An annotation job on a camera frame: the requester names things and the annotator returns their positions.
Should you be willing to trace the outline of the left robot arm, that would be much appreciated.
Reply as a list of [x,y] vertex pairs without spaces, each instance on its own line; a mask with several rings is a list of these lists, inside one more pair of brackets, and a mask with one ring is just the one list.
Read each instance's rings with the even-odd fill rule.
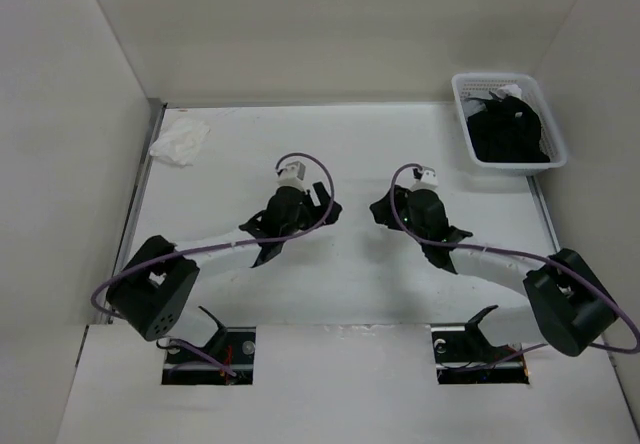
[[106,301],[146,341],[182,348],[195,360],[221,369],[222,323],[208,310],[188,309],[190,294],[205,275],[217,276],[269,263],[284,244],[337,222],[342,206],[321,182],[313,184],[318,200],[297,178],[281,184],[266,208],[221,236],[193,244],[174,243],[161,235],[148,238],[106,286]]

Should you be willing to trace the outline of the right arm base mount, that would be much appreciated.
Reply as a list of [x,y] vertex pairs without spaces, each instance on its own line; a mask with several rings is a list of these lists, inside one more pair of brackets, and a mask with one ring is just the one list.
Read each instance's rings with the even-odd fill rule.
[[493,346],[463,326],[433,328],[431,337],[441,385],[529,384],[523,356],[496,364],[520,351],[521,344]]

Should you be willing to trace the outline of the black tank top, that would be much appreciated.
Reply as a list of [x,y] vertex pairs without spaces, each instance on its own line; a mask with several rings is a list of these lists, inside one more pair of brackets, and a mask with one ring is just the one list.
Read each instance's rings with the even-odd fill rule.
[[549,163],[540,148],[542,124],[538,114],[521,99],[507,95],[471,97],[481,105],[467,119],[467,129],[476,157],[487,163]]

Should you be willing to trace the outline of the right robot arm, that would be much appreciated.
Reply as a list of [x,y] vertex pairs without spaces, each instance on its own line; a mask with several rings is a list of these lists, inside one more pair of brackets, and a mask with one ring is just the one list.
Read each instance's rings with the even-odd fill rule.
[[369,209],[375,223],[418,242],[434,267],[525,296],[542,340],[565,356],[579,356],[619,318],[611,295],[571,249],[547,257],[483,246],[450,224],[444,203],[426,187],[395,185]]

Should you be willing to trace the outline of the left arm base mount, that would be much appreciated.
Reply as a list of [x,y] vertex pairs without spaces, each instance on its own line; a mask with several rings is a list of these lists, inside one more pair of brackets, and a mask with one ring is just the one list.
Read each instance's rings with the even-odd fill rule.
[[184,346],[157,342],[165,352],[161,384],[166,386],[245,386],[253,384],[256,353],[255,328],[218,330],[200,353],[230,368],[228,374]]

